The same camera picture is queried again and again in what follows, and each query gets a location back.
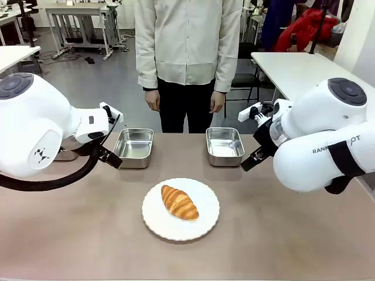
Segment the person's left hand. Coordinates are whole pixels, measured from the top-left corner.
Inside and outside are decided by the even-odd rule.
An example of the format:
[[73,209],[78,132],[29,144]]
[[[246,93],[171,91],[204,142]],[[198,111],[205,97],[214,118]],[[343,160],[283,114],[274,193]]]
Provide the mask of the person's left hand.
[[226,100],[226,94],[218,91],[213,91],[210,99],[210,114],[218,113],[222,109]]

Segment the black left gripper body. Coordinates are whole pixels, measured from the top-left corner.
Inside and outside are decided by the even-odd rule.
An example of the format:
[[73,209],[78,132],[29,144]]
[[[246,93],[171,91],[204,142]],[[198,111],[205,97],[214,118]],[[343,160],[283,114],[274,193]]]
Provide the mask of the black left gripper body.
[[75,137],[63,139],[60,147],[60,158],[78,158],[79,156],[89,156],[94,145],[100,144],[103,137],[91,139],[88,143],[82,144]]

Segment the person's right hand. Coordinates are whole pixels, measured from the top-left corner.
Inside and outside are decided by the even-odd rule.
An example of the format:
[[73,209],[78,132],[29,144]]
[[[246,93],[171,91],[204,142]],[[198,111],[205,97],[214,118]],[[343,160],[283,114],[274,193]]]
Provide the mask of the person's right hand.
[[145,101],[152,111],[160,111],[160,95],[158,90],[145,91]]

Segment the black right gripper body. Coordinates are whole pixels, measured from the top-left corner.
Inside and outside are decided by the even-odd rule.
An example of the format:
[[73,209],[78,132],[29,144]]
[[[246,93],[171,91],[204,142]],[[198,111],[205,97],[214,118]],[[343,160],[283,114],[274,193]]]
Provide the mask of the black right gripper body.
[[270,135],[270,127],[272,120],[269,119],[263,123],[253,137],[258,142],[260,147],[254,152],[255,157],[273,157],[278,149]]

